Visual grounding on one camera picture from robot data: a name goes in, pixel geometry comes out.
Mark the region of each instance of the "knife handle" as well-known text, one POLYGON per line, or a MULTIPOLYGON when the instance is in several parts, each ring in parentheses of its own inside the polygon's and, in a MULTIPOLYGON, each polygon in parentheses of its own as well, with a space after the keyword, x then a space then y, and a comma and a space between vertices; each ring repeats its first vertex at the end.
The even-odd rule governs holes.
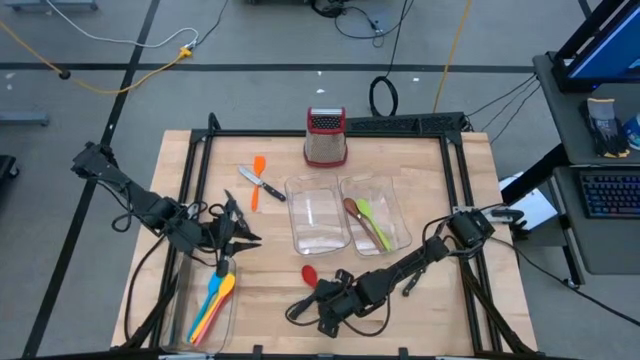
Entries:
POLYGON ((276 199, 280 200, 280 201, 287 201, 287 198, 282 195, 280 192, 278 192, 278 190, 272 188, 271 186, 269 186, 267 183, 263 183, 262 187, 267 190, 267 192, 269 194, 271 194, 271 196, 275 197, 276 199))

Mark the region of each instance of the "orange spoon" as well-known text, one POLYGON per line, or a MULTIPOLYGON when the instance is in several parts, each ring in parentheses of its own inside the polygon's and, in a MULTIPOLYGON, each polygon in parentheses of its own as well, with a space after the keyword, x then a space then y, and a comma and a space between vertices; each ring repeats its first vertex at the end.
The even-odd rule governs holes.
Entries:
MULTIPOLYGON (((262 174, 262 172, 264 171, 264 168, 267 166, 267 160, 264 158, 264 156, 256 156, 253 159, 253 172, 256 174, 256 176, 260 177, 260 174, 262 174)), ((251 211, 256 212, 258 211, 258 193, 260 187, 258 185, 254 185, 253 187, 253 197, 251 198, 251 211)))

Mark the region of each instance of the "black metal frame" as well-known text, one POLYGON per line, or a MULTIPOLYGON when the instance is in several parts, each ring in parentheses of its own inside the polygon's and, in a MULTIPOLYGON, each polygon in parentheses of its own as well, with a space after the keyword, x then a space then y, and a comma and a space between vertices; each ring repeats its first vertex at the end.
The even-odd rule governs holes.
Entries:
MULTIPOLYGON (((202 154, 200 169, 198 173, 198 181, 196 185, 196 193, 194 201, 202 200, 202 196, 204 193, 204 187, 206 183, 207 170, 209 166, 209 159, 211 157, 211 149, 213 140, 217 136, 234 136, 234 137, 245 137, 245 136, 269 136, 269 137, 303 137, 305 136, 304 130, 222 130, 215 120, 215 117, 209 118, 209 127, 207 129, 196 129, 192 130, 191 137, 189 140, 189 148, 187 150, 187 158, 185 162, 185 168, 182 176, 182 183, 180 186, 180 194, 179 201, 186 202, 187 194, 189 193, 189 185, 190 180, 193 176, 193 167, 195 166, 195 157, 197 147, 201 142, 204 143, 204 151, 202 154)), ((440 145, 440 151, 442 153, 442 163, 444 170, 445 182, 447 184, 447 195, 449 198, 450 208, 454 206, 458 206, 458 198, 455 189, 455 182, 453 177, 453 170, 451 166, 451 158, 449 153, 449 144, 452 144, 455 149, 456 159, 458 162, 458 167, 460 171, 460 177, 462 182, 462 191, 464 198, 464 205, 473 206, 473 194, 471 189, 471 182, 469 179, 469 173, 467 169, 467 163, 464 153, 464 146, 462 142, 462 137, 460 132, 455 131, 447 131, 443 133, 424 133, 420 129, 416 131, 350 131, 348 132, 349 137, 377 137, 377 138, 430 138, 437 139, 440 145)), ((177 251, 175 248, 170 246, 167 257, 165 261, 165 266, 162 275, 161 281, 161 289, 160 294, 162 295, 168 288, 168 285, 171 282, 171 278, 174 274, 174 270, 176 267, 176 258, 177 251)), ((178 286, 177 291, 177 301, 176 309, 180 308, 180 303, 184 301, 184 292, 180 291, 180 289, 184 288, 185 284, 188 283, 188 274, 189 274, 189 266, 190 260, 185 259, 182 261, 182 265, 178 271, 180 271, 180 284, 178 286)), ((461 267, 470 267, 470 263, 468 260, 460 259, 461 267)), ((484 254, 480 251, 477 261, 476 261, 477 273, 479 275, 479 280, 481 283, 482 289, 485 291, 489 298, 491 297, 491 286, 489 283, 488 270, 486 267, 486 260, 484 258, 484 254)), ((467 317, 469 321, 469 333, 471 336, 471 342, 473 346, 473 357, 478 358, 499 358, 499 359, 536 359, 535 354, 512 354, 506 353, 502 350, 501 338, 497 331, 495 324, 491 319, 487 318, 487 324, 489 326, 489 336, 491 342, 491 350, 487 351, 483 349, 482 345, 482 336, 480 333, 480 325, 478 322, 478 314, 475 306, 474 295, 469 289, 465 282, 462 282, 464 289, 464 297, 465 297, 465 307, 467 309, 467 317)), ((176 323, 175 319, 178 319, 181 316, 178 313, 174 313, 174 324, 172 324, 172 331, 176 331, 176 323)), ((162 333, 162 320, 164 316, 160 317, 159 322, 153 328, 151 332, 149 348, 145 349, 114 349, 112 351, 106 352, 97 352, 97 353, 85 353, 85 354, 75 354, 75 355, 61 355, 61 356, 53 356, 48 357, 49 359, 62 359, 62 358, 78 358, 78 359, 116 359, 116 358, 145 358, 145 359, 158 359, 159 356, 168 355, 169 353, 165 352, 162 348, 160 348, 160 337, 162 333)), ((413 356, 409 355, 409 351, 406 348, 399 348, 397 356, 371 356, 371 355, 321 355, 321 354, 262 354, 262 346, 255 345, 252 353, 246 354, 226 354, 226 353, 218 353, 215 355, 216 359, 226 359, 226 360, 259 360, 259 359, 283 359, 283 360, 291 360, 291 359, 319 359, 319 358, 330 358, 332 360, 392 360, 392 359, 400 359, 400 360, 435 360, 436 356, 413 356)), ((546 359, 560 359, 555 357, 546 357, 546 359)))
MULTIPOLYGON (((186 196, 189 191, 189 183, 193 173, 196 148, 201 141, 204 141, 205 149, 204 149, 204 152, 202 155, 202 161, 200 164, 200 172, 198 174, 198 182, 196 185, 196 195, 195 195, 194 201, 202 200, 202 193, 204 191, 204 184, 206 182, 206 173, 207 173, 207 168, 209 164, 211 146, 212 146, 213 139, 218 136, 303 137, 305 136, 305 131, 304 130, 223 130, 223 129, 220 129, 219 125, 217 124, 212 125, 211 122, 209 124, 208 129, 192 130, 191 138, 189 142, 189 149, 187 151, 185 169, 182 177, 182 184, 180 187, 179 200, 181 202, 186 202, 187 200, 186 196)), ((460 170, 460 177, 462 180, 464 205, 473 206, 473 194, 471 191, 471 182, 469 179, 469 173, 468 173, 467 164, 466 164, 462 137, 459 132, 423 133, 419 129, 416 131, 375 131, 375 132, 350 131, 348 132, 348 136, 349 137, 384 137, 384 138, 392 137, 392 138, 437 139, 439 141, 440 151, 442 153, 444 176, 445 176, 445 182, 447 184, 447 195, 449 198, 450 208, 460 205, 458 203, 458 198, 455 190, 455 183, 454 183, 454 177, 453 177, 453 171, 452 171, 452 165, 451 165, 451 159, 450 159, 450 153, 449 153, 449 147, 448 147, 449 143, 453 144, 456 152, 458 167, 460 170)), ((171 280, 172 274, 175 271, 176 257, 177 257, 176 250, 174 248, 170 248, 167 253, 167 260, 165 263, 163 276, 162 276, 162 284, 160 289, 161 294, 166 290, 171 280)), ((182 265, 179 271, 180 271, 180 279, 181 279, 181 282, 183 282, 183 286, 182 287, 179 286, 179 289, 183 288, 184 284, 188 282, 189 264, 190 264, 190 261, 188 259, 185 259, 185 261, 182 262, 182 265)), ((460 260, 460 265, 467 266, 467 267, 470 266, 468 260, 462 260, 462 259, 460 260)), ((488 270, 487 270, 484 254, 482 252, 480 252, 477 258, 476 266, 477 266, 477 272, 479 275, 481 286, 483 290, 486 292, 486 294, 489 297, 491 297, 491 288, 489 283, 488 270)), ((482 353, 484 350, 482 346, 482 336, 480 333, 480 325, 478 322, 478 313, 475 306, 475 299, 471 290, 466 285, 464 285, 464 282, 463 282, 463 287, 464 287, 465 305, 467 309, 467 317, 469 321, 469 331, 471 335, 473 351, 475 354, 479 354, 479 353, 482 353)), ((184 292, 181 292, 180 290, 178 290, 176 297, 177 298, 175 301, 177 301, 177 304, 178 304, 176 306, 176 309, 179 309, 180 308, 179 304, 184 301, 184 292)), ((179 316, 180 314, 178 313, 174 314, 174 319, 178 319, 179 316)), ((493 321, 488 317, 487 317, 487 323, 489 326, 489 335, 490 335, 491 350, 492 350, 492 352, 490 353, 493 353, 493 352, 501 353, 502 343, 501 343, 500 335, 497 331, 497 328, 493 323, 493 321)), ((174 322, 173 326, 174 328, 172 331, 179 332, 179 329, 176 328, 176 326, 179 326, 179 325, 174 322)), ((154 331, 152 332, 151 341, 149 344, 151 347, 160 346, 161 329, 162 329, 162 323, 157 324, 156 328, 154 328, 154 331)), ((238 356, 239 354, 220 353, 216 355, 216 358, 220 358, 220 359, 243 358, 238 356)), ((376 358, 395 359, 396 357, 381 356, 376 358)))

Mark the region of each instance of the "red cheese grater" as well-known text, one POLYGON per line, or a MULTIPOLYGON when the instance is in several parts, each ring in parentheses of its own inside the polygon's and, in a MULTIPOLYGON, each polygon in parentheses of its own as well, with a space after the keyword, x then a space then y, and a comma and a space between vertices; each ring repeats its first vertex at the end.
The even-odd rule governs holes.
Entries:
POLYGON ((315 167, 333 167, 347 161, 345 110, 309 108, 304 159, 315 167))

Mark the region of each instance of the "blue spoon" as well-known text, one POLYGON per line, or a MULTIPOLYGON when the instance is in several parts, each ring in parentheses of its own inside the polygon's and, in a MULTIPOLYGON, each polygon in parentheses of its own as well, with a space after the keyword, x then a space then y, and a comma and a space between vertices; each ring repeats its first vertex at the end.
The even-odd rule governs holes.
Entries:
POLYGON ((202 304, 202 307, 200 308, 198 315, 196 315, 196 319, 193 321, 191 330, 189 330, 189 333, 187 334, 187 341, 191 339, 191 335, 196 330, 196 327, 198 327, 198 324, 200 323, 200 320, 202 320, 202 317, 204 316, 204 314, 207 312, 207 309, 209 308, 209 304, 211 303, 211 299, 213 299, 213 296, 218 292, 218 288, 220 287, 221 283, 222 283, 222 279, 219 278, 214 272, 213 275, 211 275, 211 279, 209 280, 209 287, 208 287, 209 293, 207 294, 207 298, 204 300, 204 303, 202 304))

